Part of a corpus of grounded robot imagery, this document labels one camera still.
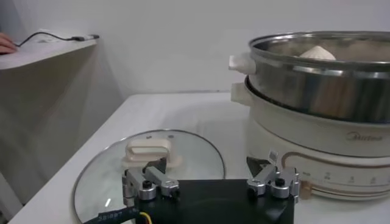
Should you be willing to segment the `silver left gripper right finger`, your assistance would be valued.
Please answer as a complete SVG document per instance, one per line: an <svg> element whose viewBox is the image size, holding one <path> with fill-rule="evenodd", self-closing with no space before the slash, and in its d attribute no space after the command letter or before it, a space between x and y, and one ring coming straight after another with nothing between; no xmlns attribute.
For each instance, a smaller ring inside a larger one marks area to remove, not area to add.
<svg viewBox="0 0 390 224"><path fill-rule="evenodd" d="M299 199L299 173L294 167L279 169L266 159L246 158L252 178L247 180L247 187L255 197L270 193L274 198Z"/></svg>

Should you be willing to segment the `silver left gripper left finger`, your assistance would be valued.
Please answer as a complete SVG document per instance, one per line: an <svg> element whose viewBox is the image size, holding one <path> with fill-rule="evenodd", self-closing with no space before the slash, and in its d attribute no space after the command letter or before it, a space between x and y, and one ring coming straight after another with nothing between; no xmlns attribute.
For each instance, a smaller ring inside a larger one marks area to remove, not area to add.
<svg viewBox="0 0 390 224"><path fill-rule="evenodd" d="M167 159L148 162L144 167L126 168L122 175L122 200L127 207L137 201L151 202L158 197L178 200L179 181L165 174Z"/></svg>

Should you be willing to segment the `person's bare hand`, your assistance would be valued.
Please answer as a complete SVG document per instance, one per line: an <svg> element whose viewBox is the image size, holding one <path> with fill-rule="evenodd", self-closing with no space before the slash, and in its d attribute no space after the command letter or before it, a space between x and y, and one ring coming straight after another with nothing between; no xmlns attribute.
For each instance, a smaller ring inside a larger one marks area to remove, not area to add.
<svg viewBox="0 0 390 224"><path fill-rule="evenodd" d="M12 54L17 51L17 48L11 38L5 33L0 33L0 54Z"/></svg>

